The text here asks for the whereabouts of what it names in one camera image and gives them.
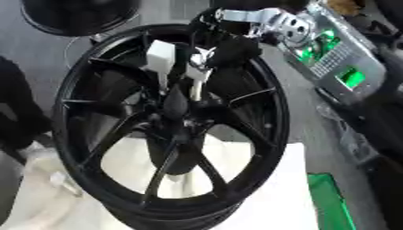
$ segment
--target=black fabric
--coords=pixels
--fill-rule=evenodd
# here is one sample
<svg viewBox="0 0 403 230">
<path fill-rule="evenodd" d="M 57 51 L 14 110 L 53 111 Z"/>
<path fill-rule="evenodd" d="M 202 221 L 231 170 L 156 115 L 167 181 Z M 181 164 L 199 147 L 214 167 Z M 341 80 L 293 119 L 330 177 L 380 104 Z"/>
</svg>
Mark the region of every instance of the black fabric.
<svg viewBox="0 0 403 230">
<path fill-rule="evenodd" d="M 207 66 L 209 68 L 237 66 L 261 54 L 262 50 L 256 40 L 239 36 L 220 44 L 214 51 L 214 56 L 207 61 Z"/>
<path fill-rule="evenodd" d="M 14 148 L 29 146 L 33 137 L 50 130 L 50 121 L 32 98 L 21 69 L 0 57 L 0 102 L 7 104 L 17 117 L 11 120 L 0 114 L 0 139 Z"/>
</svg>

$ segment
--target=wheel rim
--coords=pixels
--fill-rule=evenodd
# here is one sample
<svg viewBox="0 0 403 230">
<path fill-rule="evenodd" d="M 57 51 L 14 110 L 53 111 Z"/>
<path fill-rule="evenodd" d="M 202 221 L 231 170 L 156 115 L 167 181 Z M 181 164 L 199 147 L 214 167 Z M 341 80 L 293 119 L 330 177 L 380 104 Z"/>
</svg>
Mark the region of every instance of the wheel rim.
<svg viewBox="0 0 403 230">
<path fill-rule="evenodd" d="M 215 123 L 230 126 L 238 131 L 240 130 L 246 136 L 252 137 L 250 139 L 255 144 L 255 157 L 252 162 L 230 183 L 226 183 L 219 176 L 219 172 L 210 165 L 209 160 L 203 157 L 203 154 L 198 153 L 200 151 L 196 146 L 191 146 L 194 150 L 193 152 L 199 157 L 199 161 L 201 162 L 199 162 L 199 166 L 213 181 L 215 188 L 213 192 L 189 199 L 161 199 L 155 196 L 155 187 L 160 183 L 159 175 L 156 175 L 153 180 L 154 183 L 151 183 L 156 186 L 149 186 L 148 193 L 146 194 L 139 194 L 136 191 L 124 188 L 106 173 L 93 167 L 94 163 L 99 163 L 101 160 L 99 156 L 102 154 L 97 153 L 105 152 L 105 147 L 109 145 L 98 146 L 91 153 L 89 147 L 83 143 L 82 140 L 86 139 L 86 137 L 80 133 L 83 131 L 83 123 L 87 122 L 85 116 L 81 116 L 84 110 L 103 113 L 109 116 L 126 116 L 122 119 L 126 122 L 122 122 L 116 126 L 118 133 L 125 133 L 124 131 L 126 130 L 124 129 L 127 127 L 143 128 L 142 130 L 147 133 L 144 127 L 149 125 L 148 118 L 150 114 L 137 112 L 128 115 L 125 112 L 128 109 L 129 111 L 133 111 L 131 105 L 96 102 L 95 100 L 77 97 L 83 91 L 83 88 L 85 88 L 85 83 L 88 83 L 83 75 L 94 77 L 94 74 L 100 74 L 106 69 L 113 69 L 128 78 L 136 76 L 135 82 L 137 84 L 142 85 L 143 89 L 150 88 L 151 90 L 148 93 L 155 93 L 155 86 L 152 80 L 149 80 L 151 78 L 149 78 L 147 73 L 133 66 L 126 67 L 116 64 L 124 56 L 122 54 L 124 52 L 122 51 L 128 52 L 129 49 L 142 50 L 153 39 L 165 40 L 176 44 L 189 42 L 184 25 L 137 28 L 124 32 L 122 35 L 114 36 L 96 46 L 71 70 L 60 88 L 54 110 L 55 139 L 63 163 L 78 184 L 95 198 L 99 199 L 104 205 L 143 217 L 153 217 L 155 219 L 196 218 L 222 211 L 242 202 L 243 199 L 258 189 L 269 178 L 273 169 L 278 164 L 287 142 L 289 132 L 288 108 L 282 89 L 273 76 L 260 75 L 262 79 L 256 79 L 256 81 L 260 81 L 261 86 L 264 86 L 258 93 L 251 93 L 248 96 L 219 104 L 219 106 L 214 104 L 214 106 L 200 107 L 201 112 L 198 112 L 198 115 L 199 113 L 214 114 L 214 116 L 206 117 L 206 119 L 213 119 L 216 121 Z M 259 75 L 259 71 L 262 71 L 260 69 L 261 66 L 263 66 L 261 60 L 252 60 L 244 68 L 251 75 Z M 267 101 L 272 103 L 271 108 L 274 108 L 272 112 L 274 119 L 273 128 L 270 137 L 265 137 L 245 122 L 239 122 L 238 115 L 228 108 L 240 107 L 245 103 L 250 103 L 251 100 L 260 99 L 262 96 L 268 97 Z M 133 126 L 131 124 L 127 126 L 127 121 L 137 123 L 138 125 Z M 119 135 L 115 133 L 109 140 L 114 142 L 116 137 L 119 137 Z M 166 164 L 169 164 L 173 157 L 173 153 L 170 153 L 169 157 L 166 158 Z M 165 170 L 164 167 L 158 169 L 162 173 Z"/>
</svg>

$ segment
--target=metal arm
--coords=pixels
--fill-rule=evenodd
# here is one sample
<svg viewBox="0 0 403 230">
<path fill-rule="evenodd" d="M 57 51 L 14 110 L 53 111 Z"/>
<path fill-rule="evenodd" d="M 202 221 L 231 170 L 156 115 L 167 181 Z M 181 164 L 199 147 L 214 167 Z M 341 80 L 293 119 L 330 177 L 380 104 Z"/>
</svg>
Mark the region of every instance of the metal arm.
<svg viewBox="0 0 403 230">
<path fill-rule="evenodd" d="M 297 15 L 279 8 L 267 8 L 259 11 L 222 10 L 217 12 L 218 20 L 232 22 L 251 22 L 255 26 L 249 37 L 261 37 L 265 33 L 276 33 L 279 40 L 303 43 L 311 33 L 312 25 Z"/>
</svg>

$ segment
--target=white block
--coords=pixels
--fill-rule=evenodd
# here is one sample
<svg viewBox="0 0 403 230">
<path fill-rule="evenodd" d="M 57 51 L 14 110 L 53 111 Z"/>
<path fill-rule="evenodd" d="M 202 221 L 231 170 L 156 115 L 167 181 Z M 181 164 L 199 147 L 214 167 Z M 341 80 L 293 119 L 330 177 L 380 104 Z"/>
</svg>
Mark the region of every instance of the white block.
<svg viewBox="0 0 403 230">
<path fill-rule="evenodd" d="M 175 64 L 175 45 L 154 40 L 147 52 L 147 68 L 160 74 L 169 74 Z"/>
</svg>

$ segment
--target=wheel spoke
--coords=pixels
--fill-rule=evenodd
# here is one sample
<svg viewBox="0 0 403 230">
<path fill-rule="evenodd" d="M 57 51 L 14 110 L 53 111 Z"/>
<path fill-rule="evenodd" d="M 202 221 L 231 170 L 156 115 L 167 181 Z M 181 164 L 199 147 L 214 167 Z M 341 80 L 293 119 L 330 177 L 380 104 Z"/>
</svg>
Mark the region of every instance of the wheel spoke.
<svg viewBox="0 0 403 230">
<path fill-rule="evenodd" d="M 152 81 L 144 71 L 134 66 L 125 66 L 115 61 L 101 58 L 90 58 L 89 63 L 98 73 L 107 70 L 114 71 L 148 89 L 157 90 L 157 83 L 154 83 L 154 81 Z"/>
<path fill-rule="evenodd" d="M 63 100 L 63 103 L 74 110 L 91 111 L 116 118 L 123 117 L 130 109 L 127 104 L 87 100 Z"/>
<path fill-rule="evenodd" d="M 84 124 L 85 118 L 83 117 L 73 117 L 68 121 L 68 138 L 72 143 L 72 147 L 75 148 L 75 151 L 78 153 L 83 153 L 83 155 L 89 155 L 90 150 L 88 148 L 88 144 L 86 143 L 86 136 L 84 134 Z"/>
<path fill-rule="evenodd" d="M 161 181 L 164 179 L 166 172 L 168 172 L 169 168 L 175 163 L 178 157 L 178 151 L 175 151 L 178 146 L 179 143 L 176 141 L 176 138 L 173 138 L 164 152 L 164 162 L 154 173 L 154 176 L 141 199 L 141 206 L 145 207 L 152 196 L 157 196 Z"/>
<path fill-rule="evenodd" d="M 231 100 L 229 102 L 228 106 L 231 109 L 236 109 L 236 108 L 239 108 L 244 105 L 251 104 L 251 103 L 265 102 L 265 101 L 267 101 L 267 98 L 270 95 L 272 95 L 275 91 L 276 91 L 275 88 L 271 88 L 271 89 L 266 89 L 266 90 L 262 90 L 262 91 L 255 92 L 255 93 L 250 93 L 250 94 L 238 97 L 234 100 Z"/>
<path fill-rule="evenodd" d="M 190 147 L 191 153 L 194 154 L 197 158 L 198 165 L 210 178 L 213 186 L 212 192 L 218 197 L 225 196 L 225 194 L 228 193 L 228 185 L 219 171 L 217 171 L 214 165 L 204 155 L 204 153 L 198 146 L 196 146 L 195 144 L 189 144 L 188 146 Z"/>
<path fill-rule="evenodd" d="M 144 111 L 137 112 L 129 117 L 120 119 L 105 137 L 93 149 L 91 154 L 80 164 L 80 167 L 87 169 L 88 167 L 100 167 L 103 156 L 113 147 L 118 141 L 132 132 L 136 124 L 144 121 L 148 114 Z"/>
<path fill-rule="evenodd" d="M 220 119 L 221 123 L 227 125 L 241 134 L 248 137 L 255 145 L 263 148 L 275 147 L 261 132 L 256 130 L 251 124 L 241 119 L 233 110 L 228 109 L 223 113 L 223 117 Z"/>
</svg>

